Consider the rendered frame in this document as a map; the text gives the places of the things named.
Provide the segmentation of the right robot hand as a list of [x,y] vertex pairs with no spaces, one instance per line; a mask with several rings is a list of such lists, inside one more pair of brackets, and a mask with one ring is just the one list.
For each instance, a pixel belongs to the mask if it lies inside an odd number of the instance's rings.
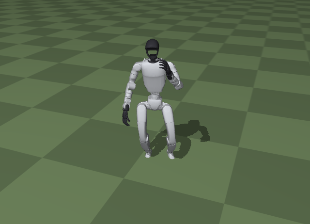
[[126,104],[125,106],[125,109],[123,108],[123,123],[127,126],[130,126],[128,123],[127,123],[127,120],[130,122],[129,118],[128,118],[128,113],[127,111],[129,111],[129,105]]

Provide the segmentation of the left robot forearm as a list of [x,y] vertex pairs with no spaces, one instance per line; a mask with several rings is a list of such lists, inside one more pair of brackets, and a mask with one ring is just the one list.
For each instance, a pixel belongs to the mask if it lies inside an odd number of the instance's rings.
[[173,84],[174,87],[179,87],[179,86],[183,87],[184,86],[183,83],[174,76],[174,74],[171,77],[172,77],[172,79],[169,81],[171,84]]

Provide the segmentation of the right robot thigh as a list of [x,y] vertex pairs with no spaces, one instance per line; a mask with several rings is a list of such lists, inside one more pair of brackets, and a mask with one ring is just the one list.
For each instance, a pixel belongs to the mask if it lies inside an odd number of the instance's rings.
[[137,105],[137,125],[139,131],[139,139],[142,143],[149,141],[149,134],[146,131],[147,128],[147,106],[148,102],[143,101]]

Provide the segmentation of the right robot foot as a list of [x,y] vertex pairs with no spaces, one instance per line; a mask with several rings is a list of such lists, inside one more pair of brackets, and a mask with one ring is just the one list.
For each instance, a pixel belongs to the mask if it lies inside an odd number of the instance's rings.
[[[150,149],[150,150],[151,150],[151,149]],[[151,150],[151,153],[152,153],[152,150]],[[145,154],[145,157],[146,157],[146,158],[149,158],[149,157],[151,156],[151,153],[146,153],[146,154]]]

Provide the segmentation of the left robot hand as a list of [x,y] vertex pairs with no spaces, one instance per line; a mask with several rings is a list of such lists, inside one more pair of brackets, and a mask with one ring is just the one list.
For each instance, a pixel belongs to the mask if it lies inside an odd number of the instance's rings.
[[160,60],[159,63],[162,63],[162,64],[159,64],[159,65],[162,65],[162,66],[163,66],[163,67],[160,67],[160,68],[162,68],[162,69],[164,69],[164,70],[166,71],[166,76],[167,76],[167,78],[168,78],[169,80],[171,80],[171,79],[172,79],[171,76],[173,75],[173,72],[171,71],[170,66],[168,65],[167,61],[165,61],[165,60]]

